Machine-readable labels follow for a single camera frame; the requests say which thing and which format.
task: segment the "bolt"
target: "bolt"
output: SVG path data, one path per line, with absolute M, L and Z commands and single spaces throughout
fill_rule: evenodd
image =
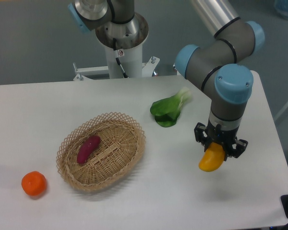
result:
M 156 61 L 156 57 L 155 56 L 152 56 L 152 64 L 154 64 L 155 63 L 155 61 Z
M 75 72 L 78 71 L 78 68 L 76 67 L 76 63 L 75 62 L 73 63 L 73 68 L 75 69 Z
M 158 73 L 154 70 L 152 77 L 158 76 Z

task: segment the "wicker basket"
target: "wicker basket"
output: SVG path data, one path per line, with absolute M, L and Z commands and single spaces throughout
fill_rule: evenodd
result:
M 91 135 L 100 136 L 99 147 L 85 164 L 78 164 L 78 151 Z M 128 173 L 142 157 L 144 145 L 144 131 L 132 117 L 121 113 L 102 114 L 64 139 L 57 155 L 58 172 L 73 188 L 96 191 Z

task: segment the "green leafy vegetable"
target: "green leafy vegetable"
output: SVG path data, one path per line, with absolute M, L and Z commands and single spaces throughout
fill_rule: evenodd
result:
M 192 94 L 187 87 L 183 87 L 177 94 L 169 98 L 156 101 L 150 107 L 150 113 L 162 127 L 171 127 L 176 124 L 183 104 L 191 99 Z

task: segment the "purple sweet potato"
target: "purple sweet potato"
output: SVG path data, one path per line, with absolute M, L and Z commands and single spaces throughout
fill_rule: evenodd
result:
M 100 143 L 100 137 L 97 135 L 90 136 L 80 147 L 77 155 L 77 162 L 84 164 L 92 152 L 98 148 Z

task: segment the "blue joint cap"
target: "blue joint cap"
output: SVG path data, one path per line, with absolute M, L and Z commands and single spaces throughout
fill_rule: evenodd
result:
M 217 93 L 231 104 L 243 104 L 252 93 L 253 75 L 245 66 L 228 64 L 219 69 L 215 78 Z
M 75 8 L 73 7 L 73 5 L 71 3 L 68 5 L 68 9 L 71 12 L 74 21 L 79 26 L 81 32 L 84 33 L 84 34 L 90 32 L 90 30 L 83 23 L 83 21 L 81 20 L 81 18 L 79 17 L 79 15 L 77 14 Z
M 248 21 L 246 23 L 252 27 L 254 34 L 255 34 L 255 47 L 254 47 L 254 53 L 255 53 L 264 45 L 264 41 L 265 41 L 264 30 L 256 22 Z
M 175 67 L 177 71 L 186 78 L 186 69 L 189 63 L 189 60 L 194 53 L 194 51 L 199 48 L 196 45 L 187 45 L 179 51 L 175 59 Z

